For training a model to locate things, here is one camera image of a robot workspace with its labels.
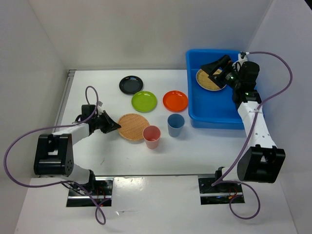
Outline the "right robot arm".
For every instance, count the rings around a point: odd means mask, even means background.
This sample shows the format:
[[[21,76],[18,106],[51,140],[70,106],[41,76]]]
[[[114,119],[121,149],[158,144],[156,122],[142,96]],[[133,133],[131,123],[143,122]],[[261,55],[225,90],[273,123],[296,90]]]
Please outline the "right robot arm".
[[[212,185],[220,192],[226,191],[231,185],[227,175],[232,169],[236,169],[237,178],[242,182],[275,183],[286,153],[272,140],[264,119],[264,101],[255,88],[259,65],[245,60],[244,56],[233,62],[230,56],[224,55],[212,63],[202,65],[201,69],[218,87],[227,85],[232,89],[232,100],[247,135],[234,163],[216,177]]]

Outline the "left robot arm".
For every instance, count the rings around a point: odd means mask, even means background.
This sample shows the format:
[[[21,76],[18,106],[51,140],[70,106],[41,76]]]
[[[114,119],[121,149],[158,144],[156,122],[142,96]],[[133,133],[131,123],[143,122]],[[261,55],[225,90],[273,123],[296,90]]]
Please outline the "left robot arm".
[[[121,128],[106,111],[93,104],[81,107],[81,114],[74,126],[53,134],[42,134],[38,138],[34,161],[34,173],[38,176],[56,176],[75,181],[86,195],[97,190],[95,174],[74,163],[73,145],[100,130],[107,134]]]

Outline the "green round plate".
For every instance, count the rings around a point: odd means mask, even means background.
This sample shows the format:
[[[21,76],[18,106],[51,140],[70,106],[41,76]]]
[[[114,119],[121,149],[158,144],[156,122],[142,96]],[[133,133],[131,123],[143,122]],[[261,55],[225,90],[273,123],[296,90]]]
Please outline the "green round plate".
[[[152,92],[140,91],[133,95],[131,105],[136,111],[147,113],[155,109],[157,98]]]

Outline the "black round plate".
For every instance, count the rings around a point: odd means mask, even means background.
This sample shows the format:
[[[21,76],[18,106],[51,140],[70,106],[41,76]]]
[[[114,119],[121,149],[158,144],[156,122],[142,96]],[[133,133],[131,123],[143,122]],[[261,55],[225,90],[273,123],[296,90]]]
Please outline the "black round plate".
[[[126,95],[134,95],[143,88],[143,81],[137,76],[126,76],[119,83],[119,89]]]

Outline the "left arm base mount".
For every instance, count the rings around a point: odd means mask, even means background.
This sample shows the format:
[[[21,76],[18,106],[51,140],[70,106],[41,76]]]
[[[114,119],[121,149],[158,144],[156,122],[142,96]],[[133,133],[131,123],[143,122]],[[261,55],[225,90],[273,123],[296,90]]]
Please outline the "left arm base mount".
[[[90,193],[97,204],[99,204],[101,207],[111,207],[113,182],[113,177],[97,176],[93,187],[88,187],[87,185],[83,186]],[[66,207],[95,206],[86,192],[76,184],[64,184],[64,187],[68,189]]]

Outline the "brown woven bamboo plate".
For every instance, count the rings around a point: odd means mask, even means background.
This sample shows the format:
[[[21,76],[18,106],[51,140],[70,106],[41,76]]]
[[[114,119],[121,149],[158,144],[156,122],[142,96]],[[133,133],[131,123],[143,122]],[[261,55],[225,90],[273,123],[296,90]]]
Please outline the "brown woven bamboo plate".
[[[150,124],[148,120],[139,114],[125,114],[119,120],[121,126],[118,132],[121,137],[129,141],[140,141],[143,139],[143,130]]]

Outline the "green-rimmed bamboo woven plate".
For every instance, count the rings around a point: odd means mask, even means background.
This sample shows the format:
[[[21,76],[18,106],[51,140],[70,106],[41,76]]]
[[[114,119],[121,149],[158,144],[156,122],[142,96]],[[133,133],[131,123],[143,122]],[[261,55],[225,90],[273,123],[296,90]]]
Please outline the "green-rimmed bamboo woven plate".
[[[202,69],[197,71],[196,81],[200,87],[208,91],[220,91],[226,87],[224,85],[222,88],[218,87],[214,82],[209,79],[209,76]]]

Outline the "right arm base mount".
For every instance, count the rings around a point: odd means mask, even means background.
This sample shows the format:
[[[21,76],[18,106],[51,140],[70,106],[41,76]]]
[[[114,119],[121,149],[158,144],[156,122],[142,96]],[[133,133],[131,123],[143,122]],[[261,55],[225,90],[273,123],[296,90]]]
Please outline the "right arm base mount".
[[[229,204],[232,199],[233,204],[245,203],[241,185],[221,183],[212,186],[214,182],[213,175],[198,177],[201,205]]]

